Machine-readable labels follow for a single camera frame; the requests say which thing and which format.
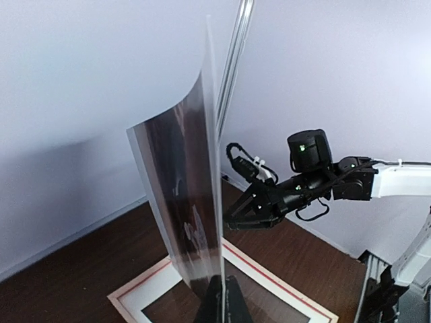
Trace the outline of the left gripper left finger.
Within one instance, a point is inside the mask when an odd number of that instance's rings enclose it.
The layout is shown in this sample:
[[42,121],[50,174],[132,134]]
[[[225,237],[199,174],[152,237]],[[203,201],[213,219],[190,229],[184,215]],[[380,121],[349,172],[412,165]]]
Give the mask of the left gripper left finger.
[[194,323],[222,322],[222,278],[212,277],[201,300]]

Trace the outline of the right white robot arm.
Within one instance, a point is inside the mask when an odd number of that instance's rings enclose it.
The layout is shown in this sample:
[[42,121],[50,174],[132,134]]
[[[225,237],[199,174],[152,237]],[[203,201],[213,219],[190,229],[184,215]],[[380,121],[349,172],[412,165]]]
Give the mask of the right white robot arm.
[[[313,202],[329,212],[328,202],[380,199],[391,211],[405,202],[423,205],[430,198],[430,164],[347,156],[333,161],[325,131],[300,131],[287,139],[293,176],[280,180],[264,160],[238,143],[229,143],[226,157],[248,188],[224,213],[232,230],[269,229],[288,215],[301,218]],[[396,322],[400,298],[430,262],[430,213],[416,211],[416,237],[399,258],[367,278],[356,314],[357,322]]]

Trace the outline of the white photo mat board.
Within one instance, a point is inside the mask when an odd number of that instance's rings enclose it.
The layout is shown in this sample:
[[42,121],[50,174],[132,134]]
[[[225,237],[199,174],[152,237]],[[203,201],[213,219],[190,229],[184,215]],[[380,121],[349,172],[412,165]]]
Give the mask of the white photo mat board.
[[[338,316],[225,240],[226,272],[239,282],[254,322],[337,322]],[[108,296],[126,322],[192,322],[199,299],[169,257]]]

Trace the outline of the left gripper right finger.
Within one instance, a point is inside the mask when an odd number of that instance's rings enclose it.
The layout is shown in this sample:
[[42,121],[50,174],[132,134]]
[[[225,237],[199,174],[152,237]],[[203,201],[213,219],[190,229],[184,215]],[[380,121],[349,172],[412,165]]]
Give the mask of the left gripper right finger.
[[224,296],[224,322],[253,323],[252,316],[235,276],[227,277]]

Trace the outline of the canyon woman photo print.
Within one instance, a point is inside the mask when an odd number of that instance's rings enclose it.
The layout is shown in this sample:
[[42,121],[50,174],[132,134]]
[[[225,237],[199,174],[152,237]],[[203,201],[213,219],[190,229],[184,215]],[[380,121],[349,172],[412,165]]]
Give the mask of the canyon woman photo print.
[[211,22],[205,56],[185,97],[127,136],[152,213],[175,269],[205,297],[222,275],[222,202]]

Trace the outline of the clear acrylic sheet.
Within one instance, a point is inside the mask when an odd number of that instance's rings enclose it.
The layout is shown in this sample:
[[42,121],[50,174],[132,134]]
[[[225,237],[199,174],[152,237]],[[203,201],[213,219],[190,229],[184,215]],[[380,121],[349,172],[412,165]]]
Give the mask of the clear acrylic sheet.
[[[229,308],[235,314],[246,312],[245,322],[310,321],[307,315],[263,288],[231,262],[226,260],[224,265],[228,277],[238,283],[229,298]],[[192,322],[200,305],[200,299],[181,281],[141,312],[152,322]]]

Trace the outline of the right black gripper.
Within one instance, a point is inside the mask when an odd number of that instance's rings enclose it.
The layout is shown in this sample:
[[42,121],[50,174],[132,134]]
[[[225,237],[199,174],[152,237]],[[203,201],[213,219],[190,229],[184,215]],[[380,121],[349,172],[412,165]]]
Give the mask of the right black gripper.
[[287,143],[295,175],[279,184],[273,180],[251,184],[223,214],[229,229],[270,229],[288,213],[299,215],[311,202],[331,198],[336,171],[325,131],[300,131]]

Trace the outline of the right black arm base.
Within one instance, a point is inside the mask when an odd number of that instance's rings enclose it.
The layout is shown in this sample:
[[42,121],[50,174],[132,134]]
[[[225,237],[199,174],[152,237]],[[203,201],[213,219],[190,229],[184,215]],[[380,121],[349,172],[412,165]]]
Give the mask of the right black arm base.
[[430,321],[430,287],[396,285],[389,263],[367,250],[358,260],[366,265],[366,275],[355,322]]

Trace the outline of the red wooden picture frame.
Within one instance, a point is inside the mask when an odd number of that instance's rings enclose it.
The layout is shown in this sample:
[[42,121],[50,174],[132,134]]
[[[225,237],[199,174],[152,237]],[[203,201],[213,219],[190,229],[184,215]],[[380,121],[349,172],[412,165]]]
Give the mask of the red wooden picture frame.
[[[228,240],[222,240],[223,257],[263,288],[310,318],[310,322],[337,322],[339,317],[293,288]],[[183,281],[170,257],[165,257],[108,295],[126,322],[149,322],[141,310]]]

